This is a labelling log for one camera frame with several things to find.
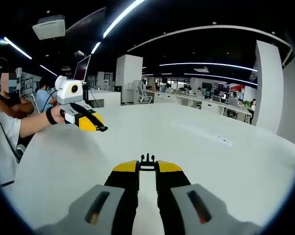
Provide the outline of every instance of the fluorescent light strip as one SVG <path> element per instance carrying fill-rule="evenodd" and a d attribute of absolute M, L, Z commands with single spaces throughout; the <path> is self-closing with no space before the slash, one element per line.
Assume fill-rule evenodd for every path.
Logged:
<path fill-rule="evenodd" d="M 106 31 L 103 34 L 103 38 L 106 38 L 106 36 L 110 33 L 110 31 L 113 30 L 113 28 L 134 8 L 136 8 L 138 5 L 143 3 L 145 0 L 136 0 L 134 1 L 126 10 L 124 10 L 113 22 L 112 24 L 106 29 Z"/>
<path fill-rule="evenodd" d="M 49 69 L 45 68 L 43 65 L 40 65 L 42 68 L 44 68 L 45 70 L 49 71 L 50 73 L 54 74 L 55 76 L 57 76 L 57 74 L 53 73 L 52 71 L 50 71 Z"/>
<path fill-rule="evenodd" d="M 229 79 L 229 80 L 234 80 L 234 81 L 239 81 L 239 82 L 245 82 L 245 83 L 248 83 L 248 84 L 251 84 L 251 85 L 255 85 L 255 86 L 257 86 L 256 83 L 253 83 L 253 82 L 247 82 L 247 81 L 244 81 L 244 80 L 239 80 L 239 79 L 236 79 L 236 78 L 230 78 L 230 77 L 222 77 L 222 76 L 207 75 L 207 74 L 195 74 L 195 73 L 185 73 L 185 75 L 219 77 L 219 78 L 224 78 L 224 79 Z"/>
<path fill-rule="evenodd" d="M 19 47 L 17 47 L 12 41 L 10 41 L 8 38 L 4 37 L 4 40 L 10 44 L 14 49 L 16 49 L 17 51 L 19 51 L 22 55 L 24 55 L 25 57 L 27 57 L 28 59 L 32 60 L 32 57 L 29 56 L 27 53 L 25 53 L 23 50 L 21 50 Z"/>
<path fill-rule="evenodd" d="M 97 44 L 95 45 L 95 47 L 94 47 L 93 50 L 91 51 L 91 54 L 94 54 L 94 52 L 95 52 L 95 51 L 97 50 L 97 48 L 99 47 L 100 43 L 101 43 L 101 42 L 99 42 L 99 43 L 97 43 Z"/>
<path fill-rule="evenodd" d="M 243 67 L 243 66 L 227 65 L 227 64 L 219 64 L 219 63 L 174 63 L 174 64 L 163 64 L 160 66 L 169 66 L 169 65 L 220 65 L 220 66 L 228 66 L 228 67 L 234 67 L 234 68 L 257 72 L 257 70 L 255 70 L 255 69 L 251 69 L 251 68 L 247 68 L 247 67 Z"/>

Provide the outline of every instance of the wrist strap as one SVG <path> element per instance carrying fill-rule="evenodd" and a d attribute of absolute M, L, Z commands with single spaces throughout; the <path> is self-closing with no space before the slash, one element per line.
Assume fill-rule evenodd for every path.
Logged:
<path fill-rule="evenodd" d="M 49 107 L 46 110 L 46 117 L 48 118 L 51 125 L 55 125 L 55 124 L 57 124 L 57 122 L 54 120 L 53 116 L 51 115 L 51 109 L 52 109 L 52 107 Z"/>

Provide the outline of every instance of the white desk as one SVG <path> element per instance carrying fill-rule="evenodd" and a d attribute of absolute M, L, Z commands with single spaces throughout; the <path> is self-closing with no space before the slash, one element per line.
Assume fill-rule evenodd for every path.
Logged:
<path fill-rule="evenodd" d="M 89 100 L 104 100 L 104 107 L 116 107 L 121 105 L 121 93 L 104 90 L 89 90 Z"/>
<path fill-rule="evenodd" d="M 216 102 L 213 100 L 204 99 L 200 96 L 194 95 L 183 95 L 175 93 L 165 93 L 165 92 L 154 92 L 149 90 L 144 90 L 145 93 L 150 93 L 154 95 L 154 103 L 178 103 L 183 104 L 183 101 L 186 100 L 186 106 L 195 107 L 194 101 L 201 102 L 202 105 L 214 105 L 218 106 L 220 115 L 224 114 L 225 109 L 230 109 L 235 112 L 238 112 L 237 119 L 249 123 L 249 119 L 252 114 L 244 107 L 234 107 L 229 104 Z"/>
<path fill-rule="evenodd" d="M 98 112 L 108 126 L 104 133 L 61 124 L 30 142 L 9 198 L 31 227 L 57 222 L 75 199 L 104 184 L 113 167 L 146 153 L 179 165 L 232 216 L 259 225 L 279 209 L 295 180 L 295 144 L 258 127 L 177 104 Z M 155 173 L 140 172 L 133 234 L 164 234 L 156 202 Z"/>

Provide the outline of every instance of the black shirt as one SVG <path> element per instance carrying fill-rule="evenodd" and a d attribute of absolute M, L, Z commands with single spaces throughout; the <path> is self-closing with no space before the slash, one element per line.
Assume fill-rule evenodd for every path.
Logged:
<path fill-rule="evenodd" d="M 21 104 L 18 94 L 8 93 L 8 95 L 10 99 L 7 99 L 4 96 L 0 95 L 0 100 L 2 100 L 9 108 L 16 104 Z"/>

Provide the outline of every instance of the person in blue shirt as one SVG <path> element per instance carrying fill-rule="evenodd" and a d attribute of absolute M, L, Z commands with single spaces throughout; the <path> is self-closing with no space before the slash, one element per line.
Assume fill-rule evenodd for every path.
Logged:
<path fill-rule="evenodd" d="M 39 90 L 36 93 L 36 103 L 40 112 L 46 111 L 49 107 L 53 107 L 57 103 L 57 98 L 52 98 L 49 96 L 49 93 L 46 91 L 47 87 L 48 81 L 45 78 L 41 78 Z"/>

